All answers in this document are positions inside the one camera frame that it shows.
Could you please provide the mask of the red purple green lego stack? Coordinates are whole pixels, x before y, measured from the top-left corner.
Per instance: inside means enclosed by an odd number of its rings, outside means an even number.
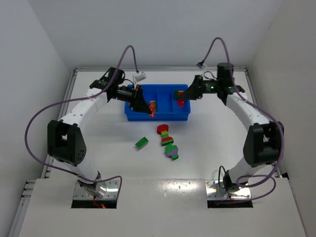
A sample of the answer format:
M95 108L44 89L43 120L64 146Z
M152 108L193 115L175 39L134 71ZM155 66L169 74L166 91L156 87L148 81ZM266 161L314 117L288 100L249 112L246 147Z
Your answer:
M155 104L155 103L150 103L149 108L150 108L150 110L151 110L150 117L151 117L151 118L154 118L155 115L156 115L156 111L157 111L156 104Z

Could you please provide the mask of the red yellow green lego stack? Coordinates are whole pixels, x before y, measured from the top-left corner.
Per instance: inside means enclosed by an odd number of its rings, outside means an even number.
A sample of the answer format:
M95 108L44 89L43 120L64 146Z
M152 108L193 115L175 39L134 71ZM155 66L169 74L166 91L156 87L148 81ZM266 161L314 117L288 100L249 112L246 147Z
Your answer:
M168 134L169 126L167 124L161 124L157 127L157 133L161 135L161 145L167 146L174 142L174 139Z

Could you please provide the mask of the long green lego brick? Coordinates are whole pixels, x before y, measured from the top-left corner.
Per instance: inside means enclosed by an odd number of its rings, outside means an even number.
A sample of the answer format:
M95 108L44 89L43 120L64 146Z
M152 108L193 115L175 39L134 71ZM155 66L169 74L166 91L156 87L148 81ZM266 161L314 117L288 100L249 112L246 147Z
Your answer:
M141 138L138 142L136 142L135 147L140 150L144 148L148 144L149 140L146 137Z

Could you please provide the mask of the red lego brick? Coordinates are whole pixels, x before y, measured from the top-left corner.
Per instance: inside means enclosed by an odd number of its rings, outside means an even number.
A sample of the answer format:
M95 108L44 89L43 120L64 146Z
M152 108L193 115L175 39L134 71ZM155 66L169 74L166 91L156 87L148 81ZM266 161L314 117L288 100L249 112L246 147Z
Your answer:
M178 107L183 107L184 104L185 104L185 100L180 98L182 94L183 94L183 91L178 91L177 92L177 99L178 99L177 104L178 104Z

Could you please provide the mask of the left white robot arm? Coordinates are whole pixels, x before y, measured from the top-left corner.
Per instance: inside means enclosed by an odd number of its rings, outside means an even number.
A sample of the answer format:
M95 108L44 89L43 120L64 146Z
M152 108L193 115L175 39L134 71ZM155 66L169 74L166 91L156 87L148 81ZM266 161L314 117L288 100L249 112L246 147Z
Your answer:
M139 84L125 86L125 80L123 70L110 67L89 86L83 100L61 119L51 120L47 126L48 155L65 164L90 191L101 181L101 175L85 158L87 148L82 132L89 121L112 99L128 103L135 112L151 113L143 87Z

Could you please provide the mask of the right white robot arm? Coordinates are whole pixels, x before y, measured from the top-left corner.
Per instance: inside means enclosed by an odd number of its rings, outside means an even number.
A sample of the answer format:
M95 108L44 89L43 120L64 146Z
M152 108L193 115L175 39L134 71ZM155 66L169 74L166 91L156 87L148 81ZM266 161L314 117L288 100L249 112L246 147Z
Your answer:
M243 157L233 168L225 171L222 181L226 191L236 190L245 186L249 178L260 169L279 159L284 127L281 122L273 121L248 101L244 89L235 84L234 66L231 63L219 63L215 79L204 79L204 75L196 75L192 84L178 93L178 98L197 100L204 94L216 94L234 112L247 131Z

